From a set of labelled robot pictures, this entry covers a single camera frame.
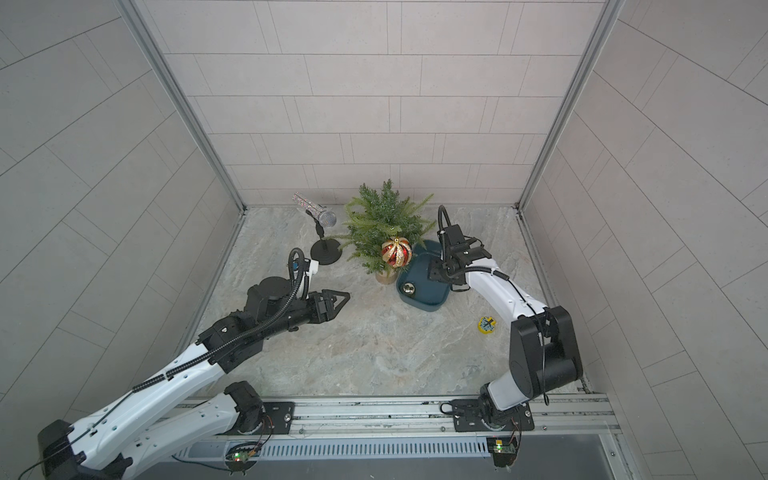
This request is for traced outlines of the red gold striped ornament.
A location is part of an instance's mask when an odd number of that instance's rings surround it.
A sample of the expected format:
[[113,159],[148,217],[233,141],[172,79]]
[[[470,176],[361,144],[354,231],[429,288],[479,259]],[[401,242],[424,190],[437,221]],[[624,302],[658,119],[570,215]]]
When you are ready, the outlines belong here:
[[382,260],[393,269],[407,266],[412,256],[410,242],[404,237],[391,238],[381,246]]

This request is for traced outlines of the left circuit board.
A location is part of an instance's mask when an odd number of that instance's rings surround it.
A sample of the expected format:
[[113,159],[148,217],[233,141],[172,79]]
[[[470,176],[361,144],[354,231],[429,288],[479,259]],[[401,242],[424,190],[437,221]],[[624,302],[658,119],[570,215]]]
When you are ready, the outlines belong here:
[[261,445],[257,442],[246,442],[231,447],[224,456],[225,466],[231,472],[246,472],[255,465],[255,456]]

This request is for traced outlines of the metal base rail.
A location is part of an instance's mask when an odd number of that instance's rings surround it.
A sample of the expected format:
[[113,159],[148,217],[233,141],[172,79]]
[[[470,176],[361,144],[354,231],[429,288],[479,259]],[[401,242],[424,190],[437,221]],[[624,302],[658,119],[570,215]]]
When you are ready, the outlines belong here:
[[129,445],[159,447],[161,441],[185,447],[222,436],[243,441],[320,440],[438,436],[519,436],[608,434],[620,430],[603,395],[564,394],[549,404],[534,400],[499,420],[484,420],[479,402],[461,396],[323,397],[268,399],[244,423],[233,402],[218,395],[194,408],[176,407],[151,425],[135,430],[113,426]]

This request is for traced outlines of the right circuit board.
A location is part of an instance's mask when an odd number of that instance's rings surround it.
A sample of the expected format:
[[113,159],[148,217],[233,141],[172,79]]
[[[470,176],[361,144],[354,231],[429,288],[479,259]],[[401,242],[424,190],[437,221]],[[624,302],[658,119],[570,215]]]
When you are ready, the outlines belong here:
[[520,441],[516,437],[487,437],[486,443],[496,468],[514,465],[520,449]]

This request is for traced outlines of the teal plastic tray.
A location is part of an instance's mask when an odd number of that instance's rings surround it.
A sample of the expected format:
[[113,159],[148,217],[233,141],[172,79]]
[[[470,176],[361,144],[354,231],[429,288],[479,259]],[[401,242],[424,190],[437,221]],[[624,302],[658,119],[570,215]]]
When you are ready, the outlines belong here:
[[[440,253],[440,243],[433,240],[425,240],[424,245],[416,245],[414,257],[402,271],[396,281],[396,290],[401,301],[426,312],[439,310],[446,302],[450,286],[448,284],[431,281],[427,278],[427,270],[432,256]],[[405,282],[415,285],[415,293],[407,296],[402,293],[401,286]]]

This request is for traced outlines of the yellow round sticker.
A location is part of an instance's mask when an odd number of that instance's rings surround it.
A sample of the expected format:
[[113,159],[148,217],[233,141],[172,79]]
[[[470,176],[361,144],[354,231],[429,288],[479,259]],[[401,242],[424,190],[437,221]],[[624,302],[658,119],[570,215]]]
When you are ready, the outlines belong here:
[[493,317],[484,316],[478,321],[477,328],[482,334],[487,335],[496,330],[496,324],[497,322]]

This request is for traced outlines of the silver glitter microphone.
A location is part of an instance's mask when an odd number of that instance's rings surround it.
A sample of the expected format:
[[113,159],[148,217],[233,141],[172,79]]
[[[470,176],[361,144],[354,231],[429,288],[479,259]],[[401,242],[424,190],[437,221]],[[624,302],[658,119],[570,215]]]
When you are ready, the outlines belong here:
[[296,192],[293,194],[294,203],[302,208],[305,213],[316,220],[323,228],[334,227],[337,223],[336,214],[328,207],[312,202]]

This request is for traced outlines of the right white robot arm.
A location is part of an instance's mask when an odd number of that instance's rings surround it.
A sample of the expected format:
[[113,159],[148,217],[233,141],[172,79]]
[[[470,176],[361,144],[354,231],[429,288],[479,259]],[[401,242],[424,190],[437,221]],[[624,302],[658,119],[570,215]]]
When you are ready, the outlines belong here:
[[431,261],[428,278],[461,290],[474,290],[509,324],[508,368],[481,388],[470,412],[485,427],[499,430],[516,424],[522,405],[583,376],[583,365],[570,313],[549,307],[502,272],[484,244],[467,236],[438,207],[440,256]]

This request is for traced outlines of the circuit board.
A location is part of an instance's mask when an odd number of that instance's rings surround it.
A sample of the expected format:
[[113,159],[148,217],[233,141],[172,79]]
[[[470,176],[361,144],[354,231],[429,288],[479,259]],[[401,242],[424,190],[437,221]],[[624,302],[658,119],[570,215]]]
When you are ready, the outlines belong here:
[[486,443],[496,468],[514,465],[520,449],[520,441],[516,437],[487,437]]
[[261,445],[257,442],[246,442],[231,447],[224,456],[225,466],[231,472],[246,472],[255,465],[255,456]]

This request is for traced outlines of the black microphone stand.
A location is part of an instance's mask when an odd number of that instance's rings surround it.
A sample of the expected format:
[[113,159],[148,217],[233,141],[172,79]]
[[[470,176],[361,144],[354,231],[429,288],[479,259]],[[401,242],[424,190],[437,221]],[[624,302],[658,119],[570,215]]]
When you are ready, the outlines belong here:
[[325,229],[336,225],[337,217],[333,212],[325,211],[319,215],[310,210],[305,213],[314,221],[315,231],[318,240],[310,249],[310,256],[320,265],[331,265],[337,262],[342,256],[341,244],[335,240],[326,237]]

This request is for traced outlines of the small green christmas tree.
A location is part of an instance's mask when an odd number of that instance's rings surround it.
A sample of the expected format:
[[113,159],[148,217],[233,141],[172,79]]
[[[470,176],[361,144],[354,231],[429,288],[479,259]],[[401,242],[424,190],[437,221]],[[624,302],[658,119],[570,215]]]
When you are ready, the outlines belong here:
[[391,238],[404,237],[410,242],[413,259],[415,246],[423,245],[424,235],[436,225],[421,215],[425,204],[401,196],[390,179],[379,189],[363,184],[344,205],[346,233],[335,238],[343,249],[353,249],[351,257],[359,260],[368,274],[382,284],[392,284],[409,264],[393,269],[382,260],[381,246]]

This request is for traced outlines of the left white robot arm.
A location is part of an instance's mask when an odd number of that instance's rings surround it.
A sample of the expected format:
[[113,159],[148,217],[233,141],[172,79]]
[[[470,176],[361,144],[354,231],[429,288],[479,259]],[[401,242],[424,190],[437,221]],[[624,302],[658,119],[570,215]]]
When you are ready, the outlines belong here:
[[333,320],[350,295],[311,291],[318,266],[301,249],[292,249],[287,277],[268,277],[250,287],[243,309],[203,331],[154,376],[91,415],[74,423],[56,420],[42,429],[36,465],[43,478],[134,479],[199,440],[266,426],[263,401],[246,381],[182,414],[165,415],[260,353],[266,339]]

